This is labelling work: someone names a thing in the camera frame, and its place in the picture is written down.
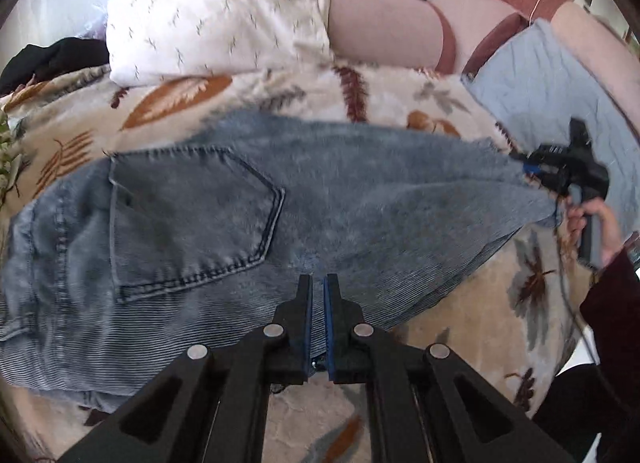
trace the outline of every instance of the white pillow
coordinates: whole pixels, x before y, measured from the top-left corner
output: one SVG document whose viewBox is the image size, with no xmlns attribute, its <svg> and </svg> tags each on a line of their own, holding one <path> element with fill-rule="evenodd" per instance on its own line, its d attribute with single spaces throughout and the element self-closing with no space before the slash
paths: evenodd
<svg viewBox="0 0 640 463">
<path fill-rule="evenodd" d="M 111 80 L 157 84 L 331 62 L 330 0 L 110 0 Z"/>
</svg>

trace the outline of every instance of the blue fabric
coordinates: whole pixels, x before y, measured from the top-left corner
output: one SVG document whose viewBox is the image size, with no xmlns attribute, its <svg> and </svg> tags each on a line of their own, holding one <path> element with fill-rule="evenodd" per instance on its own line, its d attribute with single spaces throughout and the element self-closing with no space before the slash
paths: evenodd
<svg viewBox="0 0 640 463">
<path fill-rule="evenodd" d="M 640 146 L 590 73 L 539 20 L 509 40 L 467 88 L 525 151 L 569 143 L 572 116 L 586 122 L 593 154 L 609 169 L 607 204 L 625 237 L 640 230 Z"/>
<path fill-rule="evenodd" d="M 188 346 L 270 321 L 300 273 L 317 355 L 326 273 L 389 328 L 553 210 L 487 143 L 238 112 L 92 162 L 24 208 L 1 273 L 0 371 L 112 411 Z"/>
</svg>

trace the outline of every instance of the person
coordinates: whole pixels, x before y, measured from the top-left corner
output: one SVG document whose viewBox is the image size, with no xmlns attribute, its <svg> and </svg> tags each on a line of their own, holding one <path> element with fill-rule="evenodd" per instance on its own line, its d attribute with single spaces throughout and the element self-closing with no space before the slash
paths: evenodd
<svg viewBox="0 0 640 463">
<path fill-rule="evenodd" d="M 577 462 L 598 433 L 597 461 L 627 463 L 640 457 L 640 280 L 626 255 L 616 217 L 602 199 L 568 209 L 568 229 L 577 242 L 585 214 L 602 222 L 599 281 L 580 306 L 593 329 L 600 365 L 572 367 L 552 383 L 533 421 Z"/>
</svg>

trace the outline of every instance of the maroon sleeve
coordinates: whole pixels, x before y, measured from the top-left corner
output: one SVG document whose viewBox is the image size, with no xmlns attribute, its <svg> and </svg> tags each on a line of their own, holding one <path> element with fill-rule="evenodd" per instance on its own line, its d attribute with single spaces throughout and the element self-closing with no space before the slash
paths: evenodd
<svg viewBox="0 0 640 463">
<path fill-rule="evenodd" d="M 580 306 L 593 329 L 602 372 L 620 399 L 640 403 L 640 281 L 623 251 Z"/>
</svg>

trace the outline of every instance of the back pocket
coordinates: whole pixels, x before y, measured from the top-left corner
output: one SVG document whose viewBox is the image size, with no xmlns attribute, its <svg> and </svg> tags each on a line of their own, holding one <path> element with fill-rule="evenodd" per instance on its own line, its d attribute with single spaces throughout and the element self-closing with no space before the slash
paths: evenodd
<svg viewBox="0 0 640 463">
<path fill-rule="evenodd" d="M 284 190 L 225 148 L 111 158 L 111 269 L 119 302 L 180 291 L 260 264 Z"/>
</svg>

